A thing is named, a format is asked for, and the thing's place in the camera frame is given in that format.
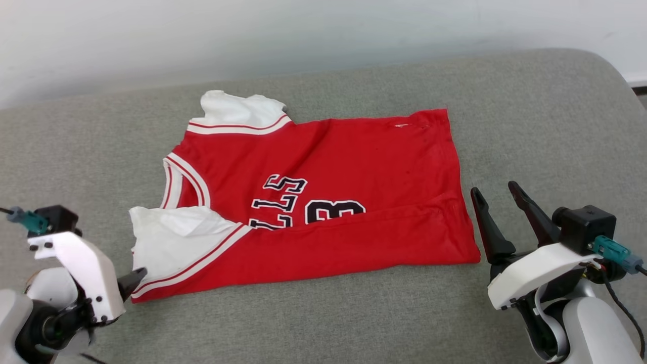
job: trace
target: jersey number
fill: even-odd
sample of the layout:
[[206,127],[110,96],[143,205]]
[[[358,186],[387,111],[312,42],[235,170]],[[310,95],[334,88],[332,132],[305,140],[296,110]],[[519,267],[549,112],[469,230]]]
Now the jersey number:
[[357,201],[326,201],[314,199],[305,206],[305,223],[313,223],[333,218],[339,218],[343,213],[361,214],[366,212],[364,206]]

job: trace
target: chicago bulls jersey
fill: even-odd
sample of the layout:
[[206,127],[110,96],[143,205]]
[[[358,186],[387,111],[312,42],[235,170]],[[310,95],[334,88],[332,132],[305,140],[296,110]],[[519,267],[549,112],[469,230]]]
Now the chicago bulls jersey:
[[259,95],[209,91],[201,104],[205,116],[164,159],[162,208],[131,211],[135,265],[159,267],[135,302],[479,261],[446,110],[295,124]]

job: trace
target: robotic hand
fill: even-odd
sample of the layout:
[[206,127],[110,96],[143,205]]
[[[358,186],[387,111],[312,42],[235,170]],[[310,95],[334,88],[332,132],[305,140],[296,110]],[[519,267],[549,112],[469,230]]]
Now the robotic hand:
[[29,230],[36,259],[56,257],[63,267],[38,272],[25,294],[0,290],[0,363],[51,364],[58,354],[79,354],[93,342],[95,328],[125,312],[124,301],[146,269],[117,278],[113,263],[81,238],[78,216],[65,207],[3,212]]
[[[539,244],[534,251],[516,253],[490,216],[483,195],[472,189],[485,255],[492,265],[492,305],[521,313],[533,349],[547,363],[642,363],[642,330],[609,282],[647,271],[639,257],[612,240],[615,216],[589,205],[577,210],[560,207],[550,219],[517,182],[508,187]],[[605,284],[630,318],[641,339],[640,354],[615,312],[595,297],[592,282]]]

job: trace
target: cable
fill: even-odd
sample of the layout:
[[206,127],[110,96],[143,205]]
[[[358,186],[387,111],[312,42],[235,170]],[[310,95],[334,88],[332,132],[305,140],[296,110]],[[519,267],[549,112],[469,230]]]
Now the cable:
[[609,291],[609,294],[611,295],[613,302],[615,302],[615,304],[618,305],[618,307],[622,310],[622,312],[624,312],[624,314],[627,315],[627,317],[629,317],[629,320],[636,328],[636,331],[638,331],[638,337],[641,339],[641,353],[640,353],[641,359],[644,359],[645,358],[645,336],[642,334],[641,327],[638,325],[638,322],[636,321],[636,319],[633,318],[629,310],[627,310],[627,307],[625,307],[618,299],[618,296],[615,295],[613,288],[611,288],[611,283],[609,283],[609,277],[607,277],[606,272],[602,269],[600,269],[600,272],[602,273],[602,280],[604,280],[604,285],[607,287],[607,290]]
[[636,266],[636,270],[644,275],[647,275],[647,269],[644,269],[642,266]]
[[92,361],[93,363],[96,363],[96,364],[107,364],[106,362],[100,361],[99,359],[95,358],[94,356],[92,356],[90,354],[81,353],[79,355],[84,357],[85,359],[88,359],[89,361]]

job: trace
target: gray fabric surface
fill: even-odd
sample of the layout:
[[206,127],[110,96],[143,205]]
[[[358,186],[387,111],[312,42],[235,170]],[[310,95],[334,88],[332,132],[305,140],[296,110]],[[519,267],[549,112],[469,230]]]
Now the gray fabric surface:
[[[68,206],[80,215],[85,237],[119,273],[128,272],[127,211],[159,205],[161,159],[188,119],[201,115],[199,99],[209,89],[276,98],[299,122],[448,108],[463,192],[481,189],[518,250],[532,249],[536,240],[507,192],[510,179],[549,214],[587,204],[616,214],[616,238],[647,257],[645,109],[607,62],[570,50],[76,97],[0,111],[0,205]],[[473,217],[471,203],[468,210]],[[55,264],[33,260],[18,226],[2,224],[0,240],[0,287],[20,290],[37,269]],[[482,262],[128,304],[119,322],[98,331],[89,352],[108,363],[538,363],[521,317],[494,310],[487,284]],[[614,287],[647,328],[647,279],[629,277]]]
[[647,109],[647,95],[638,96],[638,100],[640,100],[641,104]]

